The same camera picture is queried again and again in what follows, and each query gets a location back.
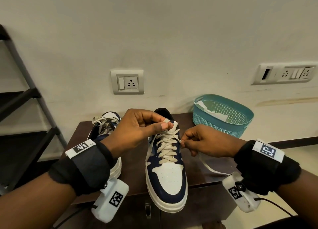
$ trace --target fingernail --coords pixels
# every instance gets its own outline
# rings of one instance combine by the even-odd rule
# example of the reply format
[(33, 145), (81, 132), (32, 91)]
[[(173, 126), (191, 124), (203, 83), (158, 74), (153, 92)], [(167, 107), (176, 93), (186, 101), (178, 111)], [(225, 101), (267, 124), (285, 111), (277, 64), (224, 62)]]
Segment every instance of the fingernail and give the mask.
[(167, 129), (169, 127), (168, 123), (161, 123), (162, 130)]

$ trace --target turquoise basket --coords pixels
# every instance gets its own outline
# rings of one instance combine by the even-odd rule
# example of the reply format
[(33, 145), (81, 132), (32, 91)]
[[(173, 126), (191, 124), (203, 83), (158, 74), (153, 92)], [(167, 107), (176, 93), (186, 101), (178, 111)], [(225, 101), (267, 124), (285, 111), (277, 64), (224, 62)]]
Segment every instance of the turquoise basket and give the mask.
[(204, 124), (221, 132), (239, 138), (254, 117), (252, 110), (240, 103), (215, 94), (205, 94), (194, 100), (202, 101), (210, 111), (228, 115), (226, 122), (206, 113), (200, 105), (194, 104), (193, 122), (195, 125)]

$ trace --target wooden table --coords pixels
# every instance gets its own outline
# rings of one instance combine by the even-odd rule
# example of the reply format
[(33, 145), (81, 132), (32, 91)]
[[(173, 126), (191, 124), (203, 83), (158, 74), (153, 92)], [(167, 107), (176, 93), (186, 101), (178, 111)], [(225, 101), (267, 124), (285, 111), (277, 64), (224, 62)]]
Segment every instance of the wooden table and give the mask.
[[(192, 113), (173, 114), (173, 118), (179, 124), (180, 135), (194, 126)], [(90, 121), (80, 122), (66, 150), (86, 141), (92, 127)], [(129, 192), (116, 216), (105, 228), (185, 228), (211, 220), (225, 220), (236, 207), (236, 203), (222, 186), (224, 177), (209, 172), (198, 157), (192, 157), (189, 150), (183, 149), (181, 154), (189, 187), (187, 203), (182, 211), (175, 214), (160, 211), (151, 201), (146, 186), (146, 154), (147, 140), (121, 157), (120, 179), (128, 184)], [(236, 163), (231, 158), (204, 158), (214, 170), (228, 174), (237, 171)], [(99, 194), (100, 192), (95, 192), (79, 196), (74, 203), (95, 201)], [(145, 203), (151, 205), (150, 219), (146, 217)]]

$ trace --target navy and white sneaker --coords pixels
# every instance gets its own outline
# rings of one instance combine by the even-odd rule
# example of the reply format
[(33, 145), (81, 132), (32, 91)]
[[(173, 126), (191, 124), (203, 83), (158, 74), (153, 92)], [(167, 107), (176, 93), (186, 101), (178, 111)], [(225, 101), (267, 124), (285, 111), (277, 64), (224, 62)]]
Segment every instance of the navy and white sneaker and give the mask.
[[(101, 117), (93, 118), (93, 128), (87, 139), (101, 141), (108, 137), (117, 127), (121, 118), (116, 112), (106, 112)], [(118, 178), (121, 174), (121, 157), (114, 158), (116, 163), (110, 170), (109, 179)]]
[(173, 128), (149, 138), (146, 156), (146, 183), (149, 195), (162, 211), (182, 210), (188, 197), (188, 181), (180, 153), (179, 126), (166, 108), (156, 113), (173, 123)]

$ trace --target black cable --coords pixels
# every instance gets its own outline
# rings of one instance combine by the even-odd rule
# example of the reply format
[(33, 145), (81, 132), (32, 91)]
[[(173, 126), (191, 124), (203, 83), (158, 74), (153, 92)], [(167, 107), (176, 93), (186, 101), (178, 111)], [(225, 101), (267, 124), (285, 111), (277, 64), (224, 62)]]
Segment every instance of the black cable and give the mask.
[(61, 221), (60, 224), (58, 224), (56, 227), (51, 227), (51, 229), (57, 229), (59, 228), (60, 226), (62, 226), (62, 224), (64, 224), (68, 219), (70, 219), (71, 217), (73, 217), (74, 215), (80, 213), (81, 211), (85, 210), (85, 209), (88, 209), (90, 207), (82, 207), (80, 209), (78, 209), (77, 211), (75, 211), (73, 214), (69, 215), (68, 217), (66, 217), (63, 221)]
[(281, 209), (282, 211), (286, 212), (288, 215), (290, 215), (291, 217), (294, 217), (292, 214), (290, 214), (288, 211), (286, 211), (284, 208), (280, 207), (279, 205), (277, 205), (276, 203), (268, 200), (268, 199), (265, 199), (265, 198), (254, 198), (254, 200), (256, 201), (260, 201), (260, 200), (264, 200), (264, 201), (268, 201), (270, 203), (272, 203), (273, 205), (276, 205), (279, 209)]

